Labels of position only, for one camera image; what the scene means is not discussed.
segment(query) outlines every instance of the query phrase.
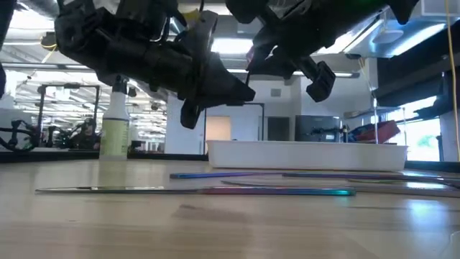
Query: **wall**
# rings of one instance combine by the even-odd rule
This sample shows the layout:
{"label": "wall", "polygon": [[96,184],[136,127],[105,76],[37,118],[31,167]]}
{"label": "wall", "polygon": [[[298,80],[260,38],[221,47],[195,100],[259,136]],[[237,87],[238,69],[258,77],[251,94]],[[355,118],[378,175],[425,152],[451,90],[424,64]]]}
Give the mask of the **wall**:
{"label": "wall", "polygon": [[[296,78],[292,84],[284,81],[251,81],[249,86],[256,91],[253,102],[265,104],[266,117],[289,117],[291,121],[290,139],[294,140],[295,116],[339,116],[344,112],[365,110],[371,106],[371,94],[364,76],[360,78],[337,78],[331,97],[321,103],[315,103],[306,93],[311,84],[307,78]],[[271,97],[272,88],[281,89],[281,97]],[[203,115],[194,130],[185,129],[180,125],[180,108],[182,102],[174,96],[168,97],[166,153],[199,154],[203,144]],[[207,111],[208,116],[231,118],[231,138],[244,141],[256,141],[261,135],[262,109],[258,105],[251,106],[218,106]],[[267,136],[267,120],[265,120],[265,137]],[[361,120],[347,122],[351,127],[361,125]]]}
{"label": "wall", "polygon": [[[365,76],[359,78],[337,78],[331,96],[320,103],[314,102],[306,93],[311,84],[307,78],[302,78],[301,114],[312,116],[343,117],[344,112],[361,111],[372,107],[372,96]],[[352,129],[361,126],[361,119],[344,120]]]}
{"label": "wall", "polygon": [[203,153],[204,113],[195,129],[186,129],[180,124],[180,109],[183,102],[175,96],[167,98],[167,125],[165,153],[198,155]]}
{"label": "wall", "polygon": [[[180,124],[180,109],[183,102],[174,96],[167,100],[167,125],[165,152],[168,154],[202,154],[204,144],[204,112],[195,129],[186,129]],[[210,117],[230,117],[231,138],[242,141],[258,141],[259,105],[218,106],[207,110]]]}

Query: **red object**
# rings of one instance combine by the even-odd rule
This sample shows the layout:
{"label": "red object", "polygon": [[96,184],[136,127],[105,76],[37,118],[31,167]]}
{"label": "red object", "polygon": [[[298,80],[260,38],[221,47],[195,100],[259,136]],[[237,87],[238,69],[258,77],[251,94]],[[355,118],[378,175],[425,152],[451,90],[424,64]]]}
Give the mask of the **red object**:
{"label": "red object", "polygon": [[[372,128],[364,131],[360,135],[356,136],[357,141],[370,141],[375,140],[375,127],[371,124]],[[401,132],[401,130],[397,127],[396,122],[388,121],[388,122],[379,122],[377,124],[378,127],[378,138],[379,144],[383,144],[387,142],[390,138],[396,136]]]}

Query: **fluorescent light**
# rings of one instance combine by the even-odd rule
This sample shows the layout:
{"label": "fluorescent light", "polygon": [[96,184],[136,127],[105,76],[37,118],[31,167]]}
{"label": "fluorescent light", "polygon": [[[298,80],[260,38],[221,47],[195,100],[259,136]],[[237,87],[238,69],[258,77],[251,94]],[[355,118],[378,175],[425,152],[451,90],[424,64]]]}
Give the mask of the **fluorescent light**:
{"label": "fluorescent light", "polygon": [[[336,74],[336,77],[339,78],[351,78],[353,77],[353,73],[343,73],[343,72],[334,72]],[[303,76],[302,71],[296,71],[293,74],[294,76]]]}
{"label": "fluorescent light", "polygon": [[[21,111],[23,112],[26,112],[26,113],[31,113],[31,114],[38,114],[39,110],[37,109],[22,109]],[[66,115],[73,115],[73,116],[81,116],[81,115],[85,115],[85,114],[94,114],[93,111],[43,111],[43,114],[52,114],[52,115],[62,115],[62,116],[66,116]],[[151,117],[153,119],[165,119],[166,116],[163,115],[163,114],[159,114],[159,113],[147,113],[147,112],[133,112],[133,113],[129,113],[130,116],[139,116],[139,117]]]}
{"label": "fluorescent light", "polygon": [[417,32],[411,38],[406,40],[403,44],[399,45],[395,50],[391,52],[391,55],[401,55],[404,52],[410,50],[411,48],[415,47],[419,43],[427,40],[428,38],[434,36],[436,33],[440,32],[446,27],[446,24],[436,24],[430,27],[426,27],[421,31]]}
{"label": "fluorescent light", "polygon": [[11,45],[11,46],[34,46],[40,45],[40,42],[4,42],[3,45]]}
{"label": "fluorescent light", "polygon": [[247,71],[244,70],[244,69],[229,68],[229,69],[227,69],[227,71],[230,72],[230,73],[247,73]]}
{"label": "fluorescent light", "polygon": [[[228,72],[230,73],[244,73],[246,74],[247,71],[244,70],[244,69],[235,69],[235,68],[229,68],[227,69]],[[344,72],[335,72],[336,74],[336,77],[339,77],[339,78],[351,78],[353,77],[353,73],[344,73]],[[294,76],[304,76],[302,71],[295,71]]]}
{"label": "fluorescent light", "polygon": [[344,49],[345,53],[350,52],[353,50],[359,43],[361,43],[363,40],[365,40],[373,31],[375,31],[380,25],[383,24],[383,20],[378,20],[375,22],[365,33],[363,33],[361,36],[359,36],[355,41],[353,41],[348,47]]}
{"label": "fluorescent light", "polygon": [[87,70],[90,69],[85,65],[65,65],[67,69],[81,69],[81,70]]}
{"label": "fluorescent light", "polygon": [[216,38],[211,51],[221,54],[246,54],[251,47],[250,39]]}

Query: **door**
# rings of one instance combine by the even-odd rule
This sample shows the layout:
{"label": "door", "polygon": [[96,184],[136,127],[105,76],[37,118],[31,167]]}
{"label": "door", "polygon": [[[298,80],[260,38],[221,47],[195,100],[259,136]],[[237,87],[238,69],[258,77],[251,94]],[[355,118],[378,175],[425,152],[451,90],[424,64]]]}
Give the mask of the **door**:
{"label": "door", "polygon": [[269,141],[289,141],[289,117],[267,118],[267,139]]}
{"label": "door", "polygon": [[230,117],[206,117],[206,140],[231,140]]}

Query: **shelf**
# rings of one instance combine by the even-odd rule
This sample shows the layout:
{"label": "shelf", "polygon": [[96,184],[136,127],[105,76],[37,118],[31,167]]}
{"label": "shelf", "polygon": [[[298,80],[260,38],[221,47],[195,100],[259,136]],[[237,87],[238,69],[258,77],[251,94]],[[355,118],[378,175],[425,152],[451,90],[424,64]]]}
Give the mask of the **shelf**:
{"label": "shelf", "polygon": [[[398,111],[400,107],[377,107],[377,115],[387,114],[390,112]],[[374,109],[365,111],[344,112],[344,119],[356,119],[360,117],[374,116]]]}

